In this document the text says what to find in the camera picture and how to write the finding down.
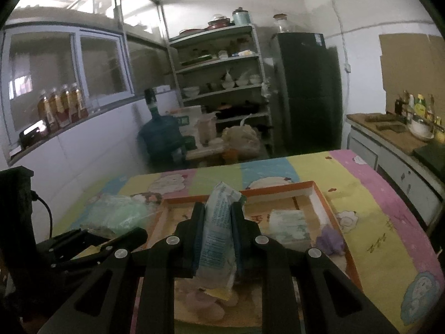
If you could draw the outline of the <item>brown cardboard sheet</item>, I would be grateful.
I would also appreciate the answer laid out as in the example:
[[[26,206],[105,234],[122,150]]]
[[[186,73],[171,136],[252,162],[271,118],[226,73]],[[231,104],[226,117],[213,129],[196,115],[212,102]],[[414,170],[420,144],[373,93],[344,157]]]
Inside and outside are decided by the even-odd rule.
[[[435,115],[444,117],[444,39],[418,33],[379,36],[385,108],[394,111],[404,92],[434,98]]]

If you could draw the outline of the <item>metal storage shelf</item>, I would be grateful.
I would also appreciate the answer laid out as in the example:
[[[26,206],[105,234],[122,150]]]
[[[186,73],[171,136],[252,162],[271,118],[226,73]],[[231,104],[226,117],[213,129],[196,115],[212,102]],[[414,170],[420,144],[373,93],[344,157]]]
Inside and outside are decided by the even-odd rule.
[[[182,33],[169,40],[179,102],[216,115],[216,130],[242,122],[275,152],[266,71],[255,25]]]

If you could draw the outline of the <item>red lidded pot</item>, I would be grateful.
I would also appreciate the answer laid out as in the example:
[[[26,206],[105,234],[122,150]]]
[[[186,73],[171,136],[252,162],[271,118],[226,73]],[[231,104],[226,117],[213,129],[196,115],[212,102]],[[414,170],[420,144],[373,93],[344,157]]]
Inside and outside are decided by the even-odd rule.
[[[231,20],[221,14],[215,14],[213,15],[212,19],[207,23],[208,27],[207,30],[216,30],[220,28],[224,28],[229,26],[231,23]]]

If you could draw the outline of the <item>white bucket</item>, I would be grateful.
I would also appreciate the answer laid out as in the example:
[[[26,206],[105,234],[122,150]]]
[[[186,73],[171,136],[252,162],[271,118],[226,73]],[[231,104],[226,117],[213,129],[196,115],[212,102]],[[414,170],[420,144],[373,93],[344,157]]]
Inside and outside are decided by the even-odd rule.
[[[200,138],[198,132],[198,121],[203,113],[200,105],[193,105],[175,109],[170,112],[179,124],[179,131],[184,137],[192,137],[195,145],[200,146]]]

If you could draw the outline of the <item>phone showing video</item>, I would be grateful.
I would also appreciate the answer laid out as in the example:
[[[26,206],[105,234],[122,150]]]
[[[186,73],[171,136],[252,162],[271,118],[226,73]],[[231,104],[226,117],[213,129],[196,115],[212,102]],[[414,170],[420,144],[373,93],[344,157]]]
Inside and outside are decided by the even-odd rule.
[[[22,149],[27,149],[48,135],[48,127],[44,120],[39,120],[19,133],[19,141]]]

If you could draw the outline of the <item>yellow oil bottle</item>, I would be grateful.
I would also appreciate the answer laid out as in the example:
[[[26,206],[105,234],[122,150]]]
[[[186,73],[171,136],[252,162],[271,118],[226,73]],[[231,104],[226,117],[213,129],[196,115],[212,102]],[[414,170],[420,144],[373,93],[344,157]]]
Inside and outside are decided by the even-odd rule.
[[[426,112],[427,112],[426,99],[421,94],[417,96],[417,100],[414,106],[414,111],[417,116],[421,118],[426,117]]]

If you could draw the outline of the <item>blue white wipes packet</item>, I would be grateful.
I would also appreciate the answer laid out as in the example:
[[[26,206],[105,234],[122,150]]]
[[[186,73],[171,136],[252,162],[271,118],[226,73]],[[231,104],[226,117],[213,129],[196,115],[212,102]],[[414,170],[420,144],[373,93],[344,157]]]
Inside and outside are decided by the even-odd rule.
[[[239,191],[218,183],[207,199],[199,266],[196,278],[206,289],[230,290],[236,272],[231,208],[245,202]]]

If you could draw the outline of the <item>amber glass jar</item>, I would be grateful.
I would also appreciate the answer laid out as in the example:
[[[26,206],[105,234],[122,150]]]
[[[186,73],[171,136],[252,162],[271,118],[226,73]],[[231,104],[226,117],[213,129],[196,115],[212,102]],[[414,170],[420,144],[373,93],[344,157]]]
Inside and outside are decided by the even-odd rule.
[[[77,83],[72,84],[72,94],[75,98],[75,107],[77,108],[78,117],[84,119],[88,117],[88,110],[85,105],[83,92]]]
[[[78,121],[78,107],[77,95],[74,90],[70,90],[68,85],[63,85],[60,93],[60,98],[64,107],[65,113],[69,117],[71,123]]]
[[[65,109],[61,94],[57,91],[56,87],[51,89],[49,103],[51,112],[55,116],[59,127],[61,129],[67,127],[70,124],[68,110]]]
[[[56,121],[55,115],[51,111],[49,98],[46,90],[41,90],[38,101],[38,116],[46,124],[50,134],[59,131],[59,125]]]

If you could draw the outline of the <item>green tissue packet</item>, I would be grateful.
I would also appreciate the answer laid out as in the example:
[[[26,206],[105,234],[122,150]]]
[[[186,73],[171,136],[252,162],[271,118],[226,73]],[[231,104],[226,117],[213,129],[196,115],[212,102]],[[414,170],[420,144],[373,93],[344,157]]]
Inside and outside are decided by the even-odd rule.
[[[287,249],[304,252],[312,245],[302,210],[273,210],[268,221],[268,236]]]

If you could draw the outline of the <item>black refrigerator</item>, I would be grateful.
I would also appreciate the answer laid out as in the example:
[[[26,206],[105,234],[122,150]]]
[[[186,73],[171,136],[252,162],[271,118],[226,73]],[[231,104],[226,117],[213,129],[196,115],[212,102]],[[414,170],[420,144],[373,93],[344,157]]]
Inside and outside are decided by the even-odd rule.
[[[342,92],[337,54],[321,33],[277,33],[271,52],[285,149],[297,155],[338,148]]]

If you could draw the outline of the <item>teal pot on shelf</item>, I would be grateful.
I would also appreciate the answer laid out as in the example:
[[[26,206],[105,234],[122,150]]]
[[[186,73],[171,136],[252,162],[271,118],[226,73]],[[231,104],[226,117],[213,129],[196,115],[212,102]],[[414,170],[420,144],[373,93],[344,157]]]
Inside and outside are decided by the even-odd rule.
[[[249,11],[238,7],[232,12],[233,23],[236,26],[247,26],[251,24]]]

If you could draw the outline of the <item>mint green tissue pack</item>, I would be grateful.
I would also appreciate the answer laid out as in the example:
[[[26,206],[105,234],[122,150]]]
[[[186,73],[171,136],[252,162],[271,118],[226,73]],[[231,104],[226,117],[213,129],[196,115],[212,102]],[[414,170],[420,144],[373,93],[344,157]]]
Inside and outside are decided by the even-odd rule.
[[[154,225],[161,202],[162,196],[152,192],[102,195],[88,204],[75,227],[109,239],[137,228],[147,230]]]

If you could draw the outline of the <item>sliding glass window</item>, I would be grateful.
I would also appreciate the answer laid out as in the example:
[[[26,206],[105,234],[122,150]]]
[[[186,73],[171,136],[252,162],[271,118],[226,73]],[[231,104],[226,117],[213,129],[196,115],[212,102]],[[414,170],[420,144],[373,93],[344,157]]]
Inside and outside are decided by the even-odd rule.
[[[135,95],[121,33],[27,24],[1,31],[1,114],[8,143],[40,120],[41,96],[77,85],[94,112]]]

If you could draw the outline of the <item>white bowl on counter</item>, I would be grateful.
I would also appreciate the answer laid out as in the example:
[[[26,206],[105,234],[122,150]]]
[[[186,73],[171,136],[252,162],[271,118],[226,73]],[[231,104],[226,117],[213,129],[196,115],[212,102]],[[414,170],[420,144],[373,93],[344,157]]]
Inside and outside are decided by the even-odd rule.
[[[434,132],[431,126],[426,124],[423,120],[416,121],[415,119],[411,119],[407,127],[415,138],[423,142],[429,142],[434,138]]]

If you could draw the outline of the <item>colourful striped cartoon tablecloth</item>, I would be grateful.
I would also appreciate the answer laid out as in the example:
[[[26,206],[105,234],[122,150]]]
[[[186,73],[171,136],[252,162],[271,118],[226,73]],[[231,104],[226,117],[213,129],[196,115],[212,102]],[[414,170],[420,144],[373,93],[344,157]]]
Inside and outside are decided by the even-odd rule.
[[[365,294],[399,332],[418,332],[444,291],[444,273],[407,205],[350,150],[104,180],[71,206],[54,231],[77,226],[88,201],[104,193],[159,191],[175,198],[207,195],[219,182],[245,190],[306,181],[316,183],[333,210]]]

